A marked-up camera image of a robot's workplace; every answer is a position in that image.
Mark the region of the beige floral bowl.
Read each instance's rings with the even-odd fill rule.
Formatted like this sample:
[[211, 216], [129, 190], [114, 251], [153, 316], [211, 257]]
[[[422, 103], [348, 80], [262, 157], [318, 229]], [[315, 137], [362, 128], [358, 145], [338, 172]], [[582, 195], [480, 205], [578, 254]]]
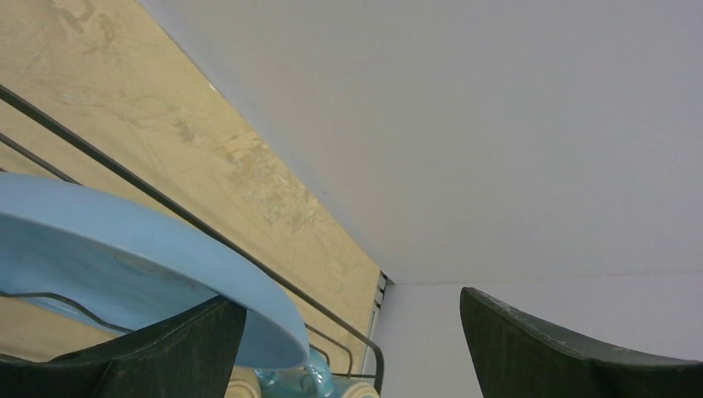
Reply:
[[235, 366], [230, 375], [225, 398], [260, 398], [261, 388], [253, 369]]

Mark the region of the blue butterfly mug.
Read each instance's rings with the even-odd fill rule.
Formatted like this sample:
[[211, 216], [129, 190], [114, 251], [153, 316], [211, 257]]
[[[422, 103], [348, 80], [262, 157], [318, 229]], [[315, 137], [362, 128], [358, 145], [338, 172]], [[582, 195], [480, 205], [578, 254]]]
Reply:
[[298, 369], [255, 370], [262, 397], [287, 398], [379, 398], [369, 383], [334, 376], [319, 352], [311, 349], [308, 361]]

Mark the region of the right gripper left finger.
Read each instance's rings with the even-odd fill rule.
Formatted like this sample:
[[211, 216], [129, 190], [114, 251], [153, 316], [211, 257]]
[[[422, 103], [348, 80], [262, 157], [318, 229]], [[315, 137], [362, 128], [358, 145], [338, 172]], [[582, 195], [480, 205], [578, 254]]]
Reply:
[[222, 397], [247, 311], [217, 296], [48, 362], [1, 356], [3, 397]]

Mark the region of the light blue plate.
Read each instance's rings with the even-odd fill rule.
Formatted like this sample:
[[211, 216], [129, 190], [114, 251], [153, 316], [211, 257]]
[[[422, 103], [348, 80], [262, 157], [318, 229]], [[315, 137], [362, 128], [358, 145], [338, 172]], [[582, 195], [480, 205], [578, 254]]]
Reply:
[[182, 221], [68, 182], [2, 174], [1, 290], [129, 331], [221, 295], [247, 312], [238, 366], [285, 370], [308, 360], [299, 311], [252, 262]]

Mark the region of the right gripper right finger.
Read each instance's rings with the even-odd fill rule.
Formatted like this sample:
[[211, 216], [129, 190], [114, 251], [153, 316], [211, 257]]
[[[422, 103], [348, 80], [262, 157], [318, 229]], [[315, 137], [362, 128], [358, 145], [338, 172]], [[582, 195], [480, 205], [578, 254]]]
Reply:
[[475, 288], [463, 332], [485, 397], [700, 397], [698, 361], [639, 352], [525, 313]]

